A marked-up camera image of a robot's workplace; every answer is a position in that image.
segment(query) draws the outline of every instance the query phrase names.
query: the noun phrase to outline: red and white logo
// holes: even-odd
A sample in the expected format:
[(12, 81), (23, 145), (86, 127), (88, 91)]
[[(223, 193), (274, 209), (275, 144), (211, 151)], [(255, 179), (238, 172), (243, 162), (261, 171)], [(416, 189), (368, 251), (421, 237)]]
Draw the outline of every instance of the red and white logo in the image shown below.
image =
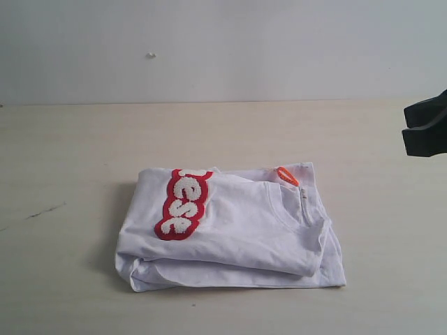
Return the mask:
[(165, 241), (186, 239), (196, 230), (205, 213), (208, 197), (206, 170), (173, 170), (168, 183), (168, 198), (163, 205), (163, 219), (158, 222), (155, 234)]

